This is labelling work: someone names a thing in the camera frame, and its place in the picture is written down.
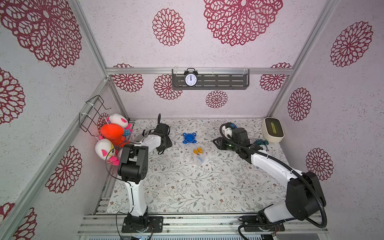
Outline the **clear plastic container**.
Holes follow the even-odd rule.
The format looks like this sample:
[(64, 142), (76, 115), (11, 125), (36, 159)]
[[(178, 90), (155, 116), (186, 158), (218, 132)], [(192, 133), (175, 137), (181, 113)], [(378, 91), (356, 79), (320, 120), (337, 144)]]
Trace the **clear plastic container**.
[[(198, 153), (198, 155), (194, 154), (194, 149), (197, 150), (197, 148), (202, 148), (203, 149), (203, 154), (199, 154), (199, 153)], [(203, 146), (201, 146), (201, 145), (194, 146), (193, 150), (192, 150), (192, 156), (193, 156), (194, 164), (197, 165), (197, 166), (203, 165), (204, 162), (205, 162), (207, 154), (208, 154), (208, 152), (207, 152), (207, 150)]]

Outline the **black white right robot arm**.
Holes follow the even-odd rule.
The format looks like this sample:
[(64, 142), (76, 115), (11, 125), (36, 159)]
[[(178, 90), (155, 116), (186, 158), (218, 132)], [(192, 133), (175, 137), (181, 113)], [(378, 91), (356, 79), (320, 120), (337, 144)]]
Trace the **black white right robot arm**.
[(317, 228), (324, 229), (328, 224), (326, 199), (318, 176), (313, 172), (302, 172), (269, 155), (261, 146), (252, 144), (244, 128), (234, 123), (222, 124), (220, 137), (214, 145), (223, 151), (233, 151), (242, 160), (261, 168), (286, 186), (286, 198), (278, 204), (269, 205), (255, 215), (242, 216), (238, 233), (246, 239), (243, 230), (279, 231), (284, 223), (299, 220), (307, 221)]

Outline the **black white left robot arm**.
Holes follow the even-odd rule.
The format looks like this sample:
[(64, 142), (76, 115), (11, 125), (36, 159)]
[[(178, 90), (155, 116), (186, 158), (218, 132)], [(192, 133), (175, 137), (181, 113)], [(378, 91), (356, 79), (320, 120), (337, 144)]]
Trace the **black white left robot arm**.
[(172, 146), (169, 134), (170, 126), (161, 122), (159, 114), (157, 126), (139, 144), (122, 142), (117, 145), (120, 148), (120, 159), (110, 155), (116, 146), (102, 151), (106, 161), (118, 162), (119, 180), (125, 183), (130, 198), (131, 208), (124, 218), (122, 233), (155, 231), (154, 225), (150, 222), (143, 180), (148, 173), (149, 153), (157, 150), (158, 154), (162, 154)]

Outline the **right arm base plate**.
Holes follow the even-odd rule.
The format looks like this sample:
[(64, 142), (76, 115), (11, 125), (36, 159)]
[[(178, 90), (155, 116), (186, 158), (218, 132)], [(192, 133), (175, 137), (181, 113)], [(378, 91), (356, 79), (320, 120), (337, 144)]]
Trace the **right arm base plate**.
[(283, 223), (272, 224), (268, 220), (256, 215), (241, 216), (239, 220), (245, 225), (246, 232), (283, 232), (285, 227)]

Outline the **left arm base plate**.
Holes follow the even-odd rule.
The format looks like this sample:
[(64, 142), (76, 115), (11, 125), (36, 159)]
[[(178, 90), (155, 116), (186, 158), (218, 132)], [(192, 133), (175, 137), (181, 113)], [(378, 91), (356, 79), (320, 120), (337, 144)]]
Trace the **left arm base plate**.
[(122, 233), (161, 233), (164, 217), (135, 217), (128, 215), (124, 218)]

